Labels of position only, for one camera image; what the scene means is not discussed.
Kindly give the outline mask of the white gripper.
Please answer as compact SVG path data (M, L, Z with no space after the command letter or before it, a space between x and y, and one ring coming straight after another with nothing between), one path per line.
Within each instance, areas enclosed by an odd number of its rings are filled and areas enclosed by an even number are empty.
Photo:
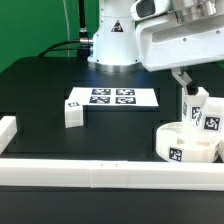
M148 71L171 69L186 95L198 93L197 83L180 67L224 60L224 14L178 24L173 14L141 22L136 40Z

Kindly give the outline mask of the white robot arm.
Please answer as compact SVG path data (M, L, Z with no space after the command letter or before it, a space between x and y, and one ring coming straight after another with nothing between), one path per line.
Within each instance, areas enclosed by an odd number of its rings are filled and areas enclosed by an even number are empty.
M224 0L99 0L99 28L88 64L123 72L169 69L188 95L184 68L224 60Z

